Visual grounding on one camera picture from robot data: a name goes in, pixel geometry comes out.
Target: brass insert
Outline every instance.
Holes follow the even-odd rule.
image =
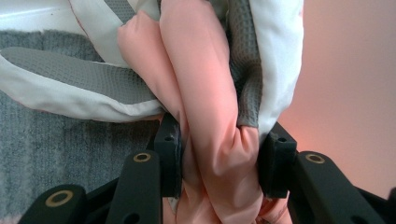
[[[145,161],[149,161],[150,158],[151,156],[148,153],[142,152],[134,156],[134,161],[145,162]]]
[[[319,156],[317,154],[312,154],[311,153],[311,154],[306,155],[305,157],[306,157],[307,160],[312,161],[312,162],[317,163],[317,164],[322,164],[322,163],[325,162],[325,160],[321,156]]]
[[[64,196],[61,200],[55,200],[56,196],[62,195]],[[70,201],[70,199],[73,198],[73,191],[64,189],[64,190],[59,190],[58,192],[53,193],[51,196],[48,197],[46,200],[46,206],[47,207],[59,207],[67,202]]]

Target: pink cloth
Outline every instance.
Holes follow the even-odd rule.
[[[164,223],[290,223],[285,200],[258,182],[258,130],[236,126],[229,46],[204,0],[162,0],[159,22],[139,11],[119,29],[120,52],[182,130],[183,192]]]

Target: gray textured surface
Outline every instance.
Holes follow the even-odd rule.
[[[0,49],[11,46],[101,61],[80,35],[0,32]],[[157,121],[116,124],[38,112],[0,91],[0,219],[23,213],[51,187],[71,183],[90,191],[112,180],[157,127]]]
[[[230,68],[238,93],[238,125],[258,127],[262,67],[248,0],[229,1]]]
[[[123,23],[126,23],[134,15],[134,9],[127,0],[105,0],[105,2]]]
[[[7,48],[0,54],[27,71],[103,94],[126,105],[156,99],[143,79],[129,68],[87,62],[36,49]]]

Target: black plastic part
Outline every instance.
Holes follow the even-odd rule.
[[[290,189],[293,223],[385,223],[328,157],[300,152],[292,169],[300,188]]]
[[[127,157],[107,224],[163,223],[160,158],[145,150]]]
[[[42,193],[23,215],[20,224],[76,224],[86,216],[84,188],[61,185]]]
[[[118,181],[118,178],[114,179],[87,194],[88,215],[85,224],[105,223]]]
[[[165,114],[154,139],[154,151],[161,159],[163,197],[179,197],[181,194],[181,133],[177,121]]]
[[[396,223],[396,188],[390,191],[386,202],[386,213],[389,223]]]
[[[259,181],[267,198],[286,198],[290,165],[294,162],[297,142],[276,123],[259,151]]]

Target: pink fabric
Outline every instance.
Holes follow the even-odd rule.
[[[229,46],[210,3],[163,0],[159,22],[139,11],[118,41],[181,126],[184,190],[175,216],[165,203],[164,223],[290,223],[285,201],[262,196],[258,130],[236,126]]]

